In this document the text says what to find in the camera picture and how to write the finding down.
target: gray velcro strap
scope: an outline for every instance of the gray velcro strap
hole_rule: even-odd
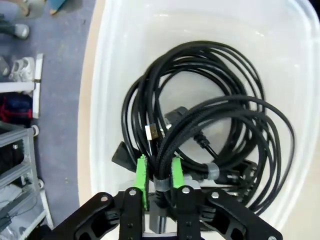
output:
[[[170,190],[170,178],[158,180],[153,176],[154,188],[159,192],[166,192]]]
[[[209,162],[206,164],[208,166],[208,180],[217,180],[219,178],[219,167],[214,162]]]

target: black pants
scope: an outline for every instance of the black pants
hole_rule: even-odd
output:
[[[6,21],[2,13],[0,13],[0,34],[15,35],[15,26]]]

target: white pole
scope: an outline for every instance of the white pole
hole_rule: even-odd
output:
[[[30,82],[0,82],[0,93],[33,91],[35,83]]]

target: beige tabletop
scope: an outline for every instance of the beige tabletop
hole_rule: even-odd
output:
[[[95,65],[95,49],[97,47],[104,6],[105,0],[96,0],[83,62],[79,98],[77,151],[78,189],[79,202],[81,205],[92,197],[89,164],[91,87]],[[316,223],[318,222],[320,214],[319,159],[320,151],[317,150],[298,201],[291,212],[285,227],[281,231],[285,240],[320,240],[320,231],[316,228]]]

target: white plastic bin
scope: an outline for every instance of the white plastic bin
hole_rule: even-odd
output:
[[[252,61],[264,84],[267,102],[280,109],[295,129],[297,144],[290,175],[281,193],[262,215],[281,230],[303,186],[318,137],[319,27],[317,15],[307,0],[106,1],[91,94],[92,194],[104,191],[115,195],[121,183],[135,177],[111,162],[123,140],[121,108],[131,84],[152,61],[181,43],[222,42]],[[221,94],[214,84],[200,76],[179,74],[163,91],[162,111],[182,105],[191,107]],[[280,134],[285,166],[289,133],[280,119],[271,113],[270,117]],[[206,134],[215,148],[224,142],[228,126],[228,121],[222,122],[211,134]],[[199,151],[197,156],[204,154],[198,148],[194,147]],[[205,162],[209,158],[203,155],[201,159]],[[249,159],[254,161],[255,153]],[[118,239],[117,231],[108,236]],[[204,237],[213,239],[212,235]]]

